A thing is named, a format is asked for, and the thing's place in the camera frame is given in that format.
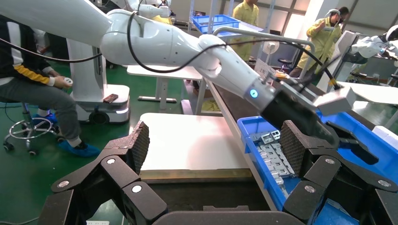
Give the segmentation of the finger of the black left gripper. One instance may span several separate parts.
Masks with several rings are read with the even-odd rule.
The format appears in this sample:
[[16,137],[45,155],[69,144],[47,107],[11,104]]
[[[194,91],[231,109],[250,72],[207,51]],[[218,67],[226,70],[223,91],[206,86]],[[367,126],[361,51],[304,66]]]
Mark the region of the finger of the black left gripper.
[[379,162],[379,158],[368,150],[368,147],[355,138],[339,138],[339,147],[349,149],[354,155],[368,165]]
[[336,132],[339,138],[358,140],[357,136],[352,131],[336,123],[333,123],[331,121],[326,121],[326,125],[331,127]]

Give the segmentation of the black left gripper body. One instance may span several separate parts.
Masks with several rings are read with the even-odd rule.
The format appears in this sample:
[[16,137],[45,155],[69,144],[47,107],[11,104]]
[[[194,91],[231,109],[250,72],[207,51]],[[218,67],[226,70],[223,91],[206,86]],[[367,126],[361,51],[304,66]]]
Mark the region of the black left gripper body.
[[338,135],[331,127],[324,124],[314,111],[293,100],[284,91],[278,92],[260,115],[279,130],[286,120],[290,120],[301,133],[323,139],[333,147],[339,145]]

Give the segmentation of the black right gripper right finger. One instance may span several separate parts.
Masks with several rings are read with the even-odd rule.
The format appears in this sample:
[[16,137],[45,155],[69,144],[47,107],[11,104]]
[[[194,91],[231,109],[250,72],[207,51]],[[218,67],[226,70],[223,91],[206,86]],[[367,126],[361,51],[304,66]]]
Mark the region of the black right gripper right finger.
[[398,222],[398,186],[392,180],[345,159],[327,141],[307,136],[287,120],[280,145],[300,182],[283,212],[312,225],[327,200],[338,203],[361,225]]

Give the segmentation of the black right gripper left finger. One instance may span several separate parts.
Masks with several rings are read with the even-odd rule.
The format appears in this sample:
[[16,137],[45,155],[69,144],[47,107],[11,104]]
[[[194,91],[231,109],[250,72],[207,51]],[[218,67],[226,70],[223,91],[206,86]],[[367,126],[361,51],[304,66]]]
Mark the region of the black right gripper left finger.
[[142,121],[130,135],[109,141],[96,159],[52,185],[38,224],[85,225],[110,200],[131,225],[153,224],[168,207],[139,176],[149,143]]

